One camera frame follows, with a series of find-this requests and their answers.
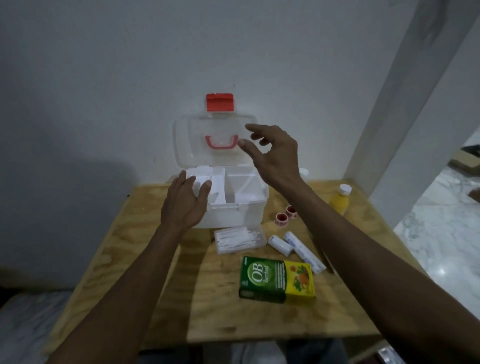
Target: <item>open box lid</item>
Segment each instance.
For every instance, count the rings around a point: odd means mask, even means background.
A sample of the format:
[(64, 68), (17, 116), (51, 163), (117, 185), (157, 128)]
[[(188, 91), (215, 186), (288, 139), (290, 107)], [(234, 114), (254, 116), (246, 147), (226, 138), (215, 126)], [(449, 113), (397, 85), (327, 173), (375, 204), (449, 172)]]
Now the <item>open box lid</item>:
[[(211, 95), (220, 97), (209, 99)], [(239, 139), (250, 137), (251, 132), (245, 129), (248, 123), (256, 124), (257, 119), (233, 112), (232, 94), (207, 95), (206, 113), (185, 116), (173, 125), (174, 148), (179, 164), (182, 167), (252, 164), (252, 159), (237, 145)]]

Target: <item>plywood tabletop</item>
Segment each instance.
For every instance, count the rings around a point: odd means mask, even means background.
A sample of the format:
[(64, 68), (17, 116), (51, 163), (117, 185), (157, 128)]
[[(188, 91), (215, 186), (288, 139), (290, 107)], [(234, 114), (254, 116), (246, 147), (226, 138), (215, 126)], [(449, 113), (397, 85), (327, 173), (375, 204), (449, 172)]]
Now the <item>plywood tabletop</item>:
[[(327, 201), (343, 182), (314, 181), (309, 185)], [(45, 352), (53, 352), (60, 345), (147, 246), (160, 222), (160, 209), (167, 188), (168, 185), (141, 186), (127, 198), (56, 322)], [(292, 231), (315, 252), (311, 236), (300, 218), (291, 220), (283, 229), (275, 225), (275, 213), (284, 211), (286, 205), (285, 199), (271, 189), (262, 223), (266, 237), (273, 234), (283, 236), (284, 232)], [(418, 262), (355, 186), (345, 218), (421, 270)], [(312, 306), (240, 299), (238, 288), (243, 255), (217, 255), (213, 230), (188, 231), (175, 253), (142, 349), (219, 340), (378, 334), (348, 288), (331, 271), (314, 276), (316, 300)], [(250, 251), (248, 255), (284, 259), (268, 245)], [(300, 261), (295, 254), (288, 260)]]

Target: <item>green circle logo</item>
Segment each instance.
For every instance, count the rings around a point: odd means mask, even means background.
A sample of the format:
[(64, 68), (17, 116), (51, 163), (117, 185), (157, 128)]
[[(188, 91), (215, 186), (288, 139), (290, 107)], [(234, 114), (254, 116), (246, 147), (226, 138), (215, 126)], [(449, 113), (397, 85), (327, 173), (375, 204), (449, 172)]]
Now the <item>green circle logo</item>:
[(271, 267), (267, 264), (255, 262), (249, 265), (247, 275), (250, 282), (256, 286), (266, 286), (273, 278)]

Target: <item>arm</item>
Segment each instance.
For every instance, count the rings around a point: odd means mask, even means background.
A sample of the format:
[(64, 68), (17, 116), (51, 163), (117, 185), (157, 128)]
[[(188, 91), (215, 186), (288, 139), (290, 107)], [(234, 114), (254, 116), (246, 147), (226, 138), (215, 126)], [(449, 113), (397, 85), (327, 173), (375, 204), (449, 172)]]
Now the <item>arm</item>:
[(212, 183), (198, 198), (195, 177), (174, 180), (162, 207), (161, 225), (145, 250), (48, 359), (56, 363), (132, 363), (162, 292), (178, 243), (202, 219)]
[(478, 363), (480, 322), (428, 277), (382, 247), (323, 202), (302, 181), (297, 143), (276, 126), (247, 124), (262, 154), (240, 140), (261, 177), (298, 211), (352, 294), (380, 332), (415, 363)]

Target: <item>bottle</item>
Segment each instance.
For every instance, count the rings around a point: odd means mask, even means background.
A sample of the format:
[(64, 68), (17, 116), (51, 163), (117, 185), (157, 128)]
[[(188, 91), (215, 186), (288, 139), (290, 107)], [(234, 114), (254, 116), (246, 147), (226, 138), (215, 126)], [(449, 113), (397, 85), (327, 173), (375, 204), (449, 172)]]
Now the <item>bottle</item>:
[(348, 207), (348, 196), (352, 192), (352, 187), (348, 184), (341, 184), (338, 193), (332, 197), (328, 203), (333, 210), (343, 216)]

